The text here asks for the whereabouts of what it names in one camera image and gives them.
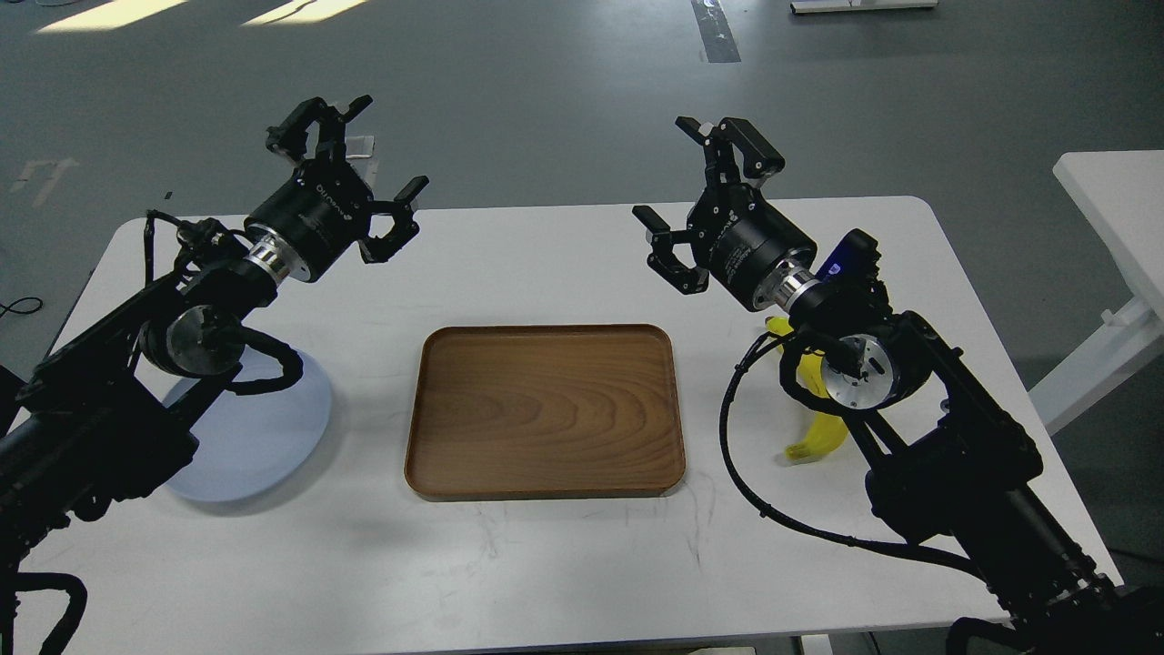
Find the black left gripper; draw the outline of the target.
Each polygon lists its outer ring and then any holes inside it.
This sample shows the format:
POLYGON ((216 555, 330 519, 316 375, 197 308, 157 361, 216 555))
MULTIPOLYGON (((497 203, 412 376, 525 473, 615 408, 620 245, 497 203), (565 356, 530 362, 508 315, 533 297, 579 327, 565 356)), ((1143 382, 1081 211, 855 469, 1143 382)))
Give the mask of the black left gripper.
POLYGON ((430 177, 416 176, 391 200, 377 200, 346 161, 346 124, 371 104, 372 97, 357 97, 340 111, 322 98, 308 98, 283 123, 267 128, 267 150, 296 170, 250 212, 244 232, 254 240, 278 236, 294 252, 291 277, 300 282, 320 279, 359 240, 365 264, 384 264, 419 235, 413 204, 430 177), (371 218, 377 216, 391 218, 392 225, 372 237, 371 218))

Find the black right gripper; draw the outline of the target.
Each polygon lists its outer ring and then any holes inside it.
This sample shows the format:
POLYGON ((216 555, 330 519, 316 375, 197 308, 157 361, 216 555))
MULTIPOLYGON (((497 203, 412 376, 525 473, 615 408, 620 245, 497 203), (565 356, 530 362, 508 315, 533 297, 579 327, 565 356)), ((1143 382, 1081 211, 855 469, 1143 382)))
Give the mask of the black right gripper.
POLYGON ((689 229, 672 229, 648 205, 632 206, 651 245, 646 264, 683 296, 704 293, 711 275, 745 309, 768 309, 787 276, 778 266, 809 266, 818 255, 758 190, 781 173, 785 157, 743 118, 679 116, 675 126, 701 145, 707 187, 687 213, 689 229), (693 245, 696 265, 683 264, 675 245, 693 245))

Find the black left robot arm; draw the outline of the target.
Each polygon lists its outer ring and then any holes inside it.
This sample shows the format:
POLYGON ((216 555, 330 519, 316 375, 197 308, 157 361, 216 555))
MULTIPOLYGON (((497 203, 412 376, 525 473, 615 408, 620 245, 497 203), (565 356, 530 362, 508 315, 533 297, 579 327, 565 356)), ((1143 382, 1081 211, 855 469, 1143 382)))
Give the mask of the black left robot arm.
POLYGON ((288 278, 313 283, 350 245, 383 264, 416 237, 416 176, 391 199, 374 198, 346 161, 346 126, 372 104, 338 109, 308 98, 267 129, 267 149, 294 166, 240 228, 217 218, 146 212, 146 266, 158 221, 176 232, 169 272, 146 284, 20 380, 3 372, 3 653, 15 650, 17 596, 61 591, 63 615, 43 654, 64 652, 87 604, 74 575, 21 571, 22 560, 71 519, 92 522, 114 501, 148 497, 198 448, 193 426, 217 398, 294 386, 304 362, 265 332, 246 327, 288 278))

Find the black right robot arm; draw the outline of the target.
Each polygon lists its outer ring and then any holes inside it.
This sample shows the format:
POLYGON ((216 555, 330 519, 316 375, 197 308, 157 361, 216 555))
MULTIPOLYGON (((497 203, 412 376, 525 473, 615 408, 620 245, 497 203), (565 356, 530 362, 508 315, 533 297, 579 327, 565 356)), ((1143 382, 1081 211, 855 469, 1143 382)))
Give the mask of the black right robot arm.
POLYGON ((651 269, 680 293, 719 282, 745 309, 778 307, 785 333, 748 347, 722 399, 718 442, 728 474, 764 518, 850 548, 959 569, 986 585, 1009 626, 961 618, 947 654, 979 638, 1025 654, 1159 654, 1161 589, 1128 591, 1093 558, 1030 487, 1043 471, 1034 439, 927 319, 890 307, 878 277, 876 238, 852 229, 819 270, 818 245, 761 194, 785 158, 741 118, 679 116, 701 145, 704 186, 686 227, 633 207, 652 247, 651 269), (870 510, 899 542, 816 529, 746 485, 728 426, 739 383, 780 349, 780 385, 808 410, 840 418, 870 470, 870 510))

